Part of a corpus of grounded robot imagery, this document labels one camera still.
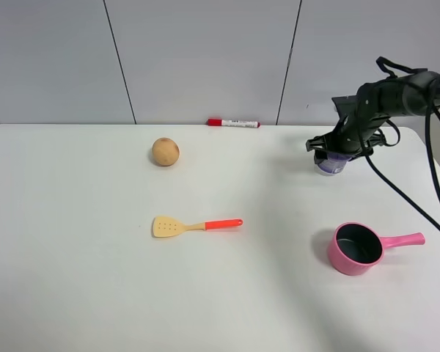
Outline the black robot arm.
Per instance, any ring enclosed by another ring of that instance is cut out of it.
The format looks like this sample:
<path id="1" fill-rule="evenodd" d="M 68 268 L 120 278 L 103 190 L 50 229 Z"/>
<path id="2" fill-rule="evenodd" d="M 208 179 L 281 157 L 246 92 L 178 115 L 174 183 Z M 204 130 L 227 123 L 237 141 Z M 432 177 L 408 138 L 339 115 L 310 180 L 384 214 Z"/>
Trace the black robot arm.
<path id="1" fill-rule="evenodd" d="M 306 142 L 315 164 L 352 161 L 371 155 L 376 146 L 389 146 L 381 126 L 392 117 L 424 116 L 440 107 L 438 73 L 418 70 L 363 84 L 355 95 L 334 97 L 339 120 L 334 129 Z"/>

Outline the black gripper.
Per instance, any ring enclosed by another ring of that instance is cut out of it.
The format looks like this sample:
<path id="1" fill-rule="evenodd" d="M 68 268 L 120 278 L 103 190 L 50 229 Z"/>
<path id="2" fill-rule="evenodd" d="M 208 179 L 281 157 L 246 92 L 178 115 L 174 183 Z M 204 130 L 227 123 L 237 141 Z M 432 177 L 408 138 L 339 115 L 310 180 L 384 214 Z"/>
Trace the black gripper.
<path id="1" fill-rule="evenodd" d="M 327 160 L 331 152 L 356 158 L 363 150 L 372 155 L 374 147 L 386 145 L 381 126 L 389 120 L 388 116 L 360 115 L 355 95 L 334 97 L 331 101 L 339 116 L 338 123 L 332 132 L 308 139 L 305 144 L 307 152 L 314 153 L 315 164 Z"/>

